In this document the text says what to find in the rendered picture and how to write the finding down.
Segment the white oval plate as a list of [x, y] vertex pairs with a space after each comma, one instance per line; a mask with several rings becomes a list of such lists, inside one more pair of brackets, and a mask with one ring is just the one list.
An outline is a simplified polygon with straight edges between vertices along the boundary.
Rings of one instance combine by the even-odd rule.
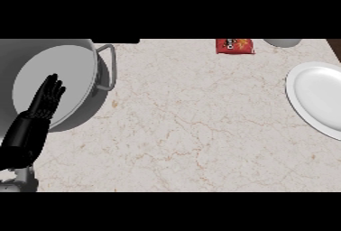
[[341, 141], [341, 67], [317, 61], [298, 64], [286, 74], [285, 93], [307, 124]]

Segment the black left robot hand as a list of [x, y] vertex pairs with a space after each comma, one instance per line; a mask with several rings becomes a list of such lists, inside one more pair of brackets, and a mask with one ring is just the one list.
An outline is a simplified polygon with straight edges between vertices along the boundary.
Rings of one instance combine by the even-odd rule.
[[57, 75], [48, 75], [34, 94], [28, 109], [19, 113], [7, 129], [0, 144], [0, 171], [32, 165], [44, 147], [50, 120], [65, 89]]

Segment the red snack packet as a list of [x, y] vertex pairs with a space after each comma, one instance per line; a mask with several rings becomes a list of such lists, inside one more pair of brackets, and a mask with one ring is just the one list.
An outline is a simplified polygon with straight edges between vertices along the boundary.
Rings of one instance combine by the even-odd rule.
[[215, 53], [220, 54], [254, 54], [251, 39], [217, 39]]

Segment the dark brown wooden object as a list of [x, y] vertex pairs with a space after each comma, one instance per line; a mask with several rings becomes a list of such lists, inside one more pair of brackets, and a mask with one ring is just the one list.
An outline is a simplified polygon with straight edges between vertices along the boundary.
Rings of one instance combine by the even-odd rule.
[[329, 46], [333, 50], [333, 54], [341, 61], [341, 39], [327, 39]]

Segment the grey round bowl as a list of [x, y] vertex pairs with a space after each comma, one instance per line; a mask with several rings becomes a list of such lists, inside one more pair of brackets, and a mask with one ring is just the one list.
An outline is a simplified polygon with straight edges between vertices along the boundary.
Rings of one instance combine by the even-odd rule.
[[291, 48], [299, 41], [299, 39], [265, 39], [265, 43], [279, 48]]

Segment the black flat object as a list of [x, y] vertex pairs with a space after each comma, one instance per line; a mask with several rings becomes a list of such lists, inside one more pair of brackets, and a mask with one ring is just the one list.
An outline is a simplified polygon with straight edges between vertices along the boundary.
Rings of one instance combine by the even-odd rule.
[[138, 38], [96, 38], [91, 39], [93, 43], [125, 43], [125, 44], [137, 44], [140, 42]]

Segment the large grey metal pot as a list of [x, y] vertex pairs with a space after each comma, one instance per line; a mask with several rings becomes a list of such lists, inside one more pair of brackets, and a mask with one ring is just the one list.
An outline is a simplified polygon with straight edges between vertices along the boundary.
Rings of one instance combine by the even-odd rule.
[[0, 39], [0, 138], [51, 74], [66, 90], [48, 131], [88, 121], [116, 84], [116, 57], [100, 57], [100, 51], [113, 49], [110, 44], [96, 47], [88, 39]]

